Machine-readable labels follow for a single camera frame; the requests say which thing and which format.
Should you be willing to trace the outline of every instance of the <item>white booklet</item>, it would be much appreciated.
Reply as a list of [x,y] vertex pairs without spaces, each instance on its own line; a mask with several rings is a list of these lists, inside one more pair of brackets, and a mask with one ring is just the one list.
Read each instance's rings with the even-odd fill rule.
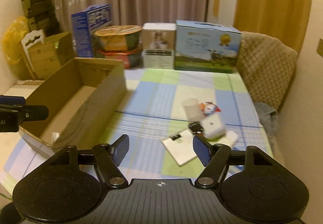
[[[193,137],[194,136],[192,132],[189,129],[186,129],[174,136],[161,140],[161,142],[174,158],[176,163],[179,166],[182,166],[196,157],[196,154],[193,150]],[[211,144],[221,143],[233,148],[237,140],[238,135],[233,131],[227,130],[225,136],[223,136],[219,140],[207,141],[209,141],[209,143]]]

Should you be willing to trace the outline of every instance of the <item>plaid tablecloth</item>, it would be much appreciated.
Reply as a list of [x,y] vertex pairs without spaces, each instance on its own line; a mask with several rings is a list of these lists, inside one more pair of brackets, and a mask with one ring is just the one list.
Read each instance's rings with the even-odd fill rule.
[[[113,143],[120,135],[130,138],[130,149],[120,170],[132,178],[195,178],[203,170],[198,158],[179,167],[161,139],[186,128],[182,101],[193,97],[212,101],[222,110],[228,130],[238,134],[235,149],[258,146],[272,156],[269,142],[251,98],[238,73],[206,73],[159,69],[125,70],[128,92],[101,142]],[[45,159],[20,140],[0,174],[0,182],[14,185]],[[92,166],[83,170],[94,174]]]

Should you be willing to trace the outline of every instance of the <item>gray cloth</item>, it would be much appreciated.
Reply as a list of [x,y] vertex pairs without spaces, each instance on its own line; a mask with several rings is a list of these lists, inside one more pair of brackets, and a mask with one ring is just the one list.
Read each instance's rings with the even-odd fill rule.
[[277,110],[262,102],[256,102],[255,108],[258,113],[259,121],[264,127],[268,138],[273,138],[278,126]]

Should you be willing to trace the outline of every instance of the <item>beige quilted chair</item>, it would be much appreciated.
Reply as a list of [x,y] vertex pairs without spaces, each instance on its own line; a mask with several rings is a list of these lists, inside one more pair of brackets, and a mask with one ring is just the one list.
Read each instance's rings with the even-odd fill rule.
[[297,52],[277,38],[242,32],[236,68],[254,102],[278,109],[293,76]]

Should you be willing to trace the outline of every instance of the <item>light blue box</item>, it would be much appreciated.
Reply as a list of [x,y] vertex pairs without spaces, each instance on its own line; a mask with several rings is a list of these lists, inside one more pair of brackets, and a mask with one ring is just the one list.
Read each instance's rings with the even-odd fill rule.
[[79,57],[94,56],[93,33],[112,24],[111,5],[89,6],[72,14],[73,36]]
[[241,32],[231,26],[176,21],[175,69],[231,73]]

